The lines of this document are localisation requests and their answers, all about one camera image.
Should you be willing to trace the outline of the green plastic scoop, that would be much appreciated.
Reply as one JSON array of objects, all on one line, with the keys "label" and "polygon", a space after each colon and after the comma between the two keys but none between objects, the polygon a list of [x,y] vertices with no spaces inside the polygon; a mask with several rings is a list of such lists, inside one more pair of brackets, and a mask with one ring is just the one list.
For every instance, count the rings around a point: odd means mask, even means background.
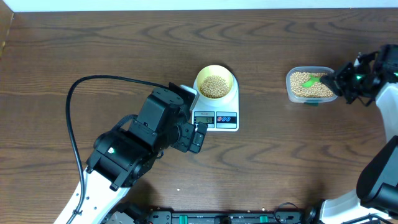
[{"label": "green plastic scoop", "polygon": [[303,88],[310,88],[315,83],[320,82],[320,77],[314,77],[313,75],[310,75],[309,77],[310,78],[305,83],[302,84]]}]

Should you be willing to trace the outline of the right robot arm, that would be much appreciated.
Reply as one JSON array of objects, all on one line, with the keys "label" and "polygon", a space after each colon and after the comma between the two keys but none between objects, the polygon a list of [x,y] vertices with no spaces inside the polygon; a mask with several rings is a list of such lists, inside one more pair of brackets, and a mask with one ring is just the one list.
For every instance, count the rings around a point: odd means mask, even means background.
[{"label": "right robot arm", "polygon": [[360,54],[321,83],[347,104],[374,103],[380,112],[384,144],[361,171],[356,187],[324,200],[312,223],[394,223],[397,221],[397,45]]}]

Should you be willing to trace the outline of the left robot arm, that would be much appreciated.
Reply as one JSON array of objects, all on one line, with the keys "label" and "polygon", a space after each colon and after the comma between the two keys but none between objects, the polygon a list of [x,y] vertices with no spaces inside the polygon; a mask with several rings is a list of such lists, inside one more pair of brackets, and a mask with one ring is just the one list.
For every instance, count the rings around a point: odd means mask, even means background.
[{"label": "left robot arm", "polygon": [[138,115],[100,135],[78,184],[85,192],[74,193],[56,223],[101,223],[163,150],[199,153],[207,125],[189,122],[198,98],[186,85],[155,88]]}]

